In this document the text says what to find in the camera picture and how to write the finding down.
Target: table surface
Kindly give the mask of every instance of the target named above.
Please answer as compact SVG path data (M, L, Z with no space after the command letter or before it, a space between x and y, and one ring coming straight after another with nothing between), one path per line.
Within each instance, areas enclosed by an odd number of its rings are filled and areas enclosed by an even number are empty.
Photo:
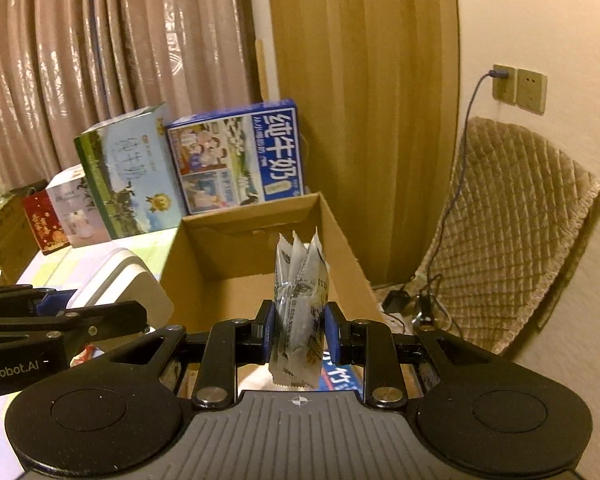
M78 288L107 254L120 247L140 256L154 276L160 279L176 231L176 228L166 229L93 246L67 247L47 256L38 253L18 283L48 286L57 290ZM0 397L0 480L15 480L22 474L20 462L4 433L4 413L16 395Z

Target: metal screw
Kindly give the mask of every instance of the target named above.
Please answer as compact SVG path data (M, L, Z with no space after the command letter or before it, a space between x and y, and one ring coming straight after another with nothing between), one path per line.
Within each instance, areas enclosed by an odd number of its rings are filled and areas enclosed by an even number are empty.
M393 386L381 386L373 390L371 396L378 404L384 406L402 400L403 394L398 388L394 388Z
M203 406L219 406L224 402L229 394L224 388L218 386L207 386L206 388L200 388L196 393L196 399L199 400Z

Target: plastic wrapper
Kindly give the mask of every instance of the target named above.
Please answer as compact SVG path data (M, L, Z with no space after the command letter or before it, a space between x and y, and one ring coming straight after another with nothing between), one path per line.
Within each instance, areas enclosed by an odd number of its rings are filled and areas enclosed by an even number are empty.
M284 275L289 243L281 237L276 255L274 293L279 323L269 370L276 384L318 388L324 333L320 318L329 290L329 266L316 233L308 248L294 233L294 244Z

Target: cardboard box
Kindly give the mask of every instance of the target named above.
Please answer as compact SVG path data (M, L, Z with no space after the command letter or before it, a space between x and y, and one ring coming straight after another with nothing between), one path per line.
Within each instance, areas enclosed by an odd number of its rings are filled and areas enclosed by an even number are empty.
M163 126L168 121L163 104L96 124L75 138L112 239L176 227L186 215Z
M303 194L291 99L181 118L167 133L191 214Z
M160 283L174 303L172 323L204 332L218 321L253 319L273 297L279 234L309 241L318 229L331 266L329 300L347 319L382 320L347 239L320 194L209 212L182 219Z
M24 197L22 205L42 254L51 254L69 245L46 189Z
M37 252L22 199L13 196L0 209L0 283L16 283Z
M111 240L81 164L58 173L46 187L64 234L73 247Z

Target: agilerobot.ai logo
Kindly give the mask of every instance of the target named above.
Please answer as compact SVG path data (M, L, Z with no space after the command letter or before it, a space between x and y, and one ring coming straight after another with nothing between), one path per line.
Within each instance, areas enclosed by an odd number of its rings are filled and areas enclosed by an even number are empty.
M14 375L26 374L33 370L40 370L40 365L38 364L37 359L35 361L29 361L28 365L18 364L13 367L5 366L4 368L0 368L0 379L5 379Z

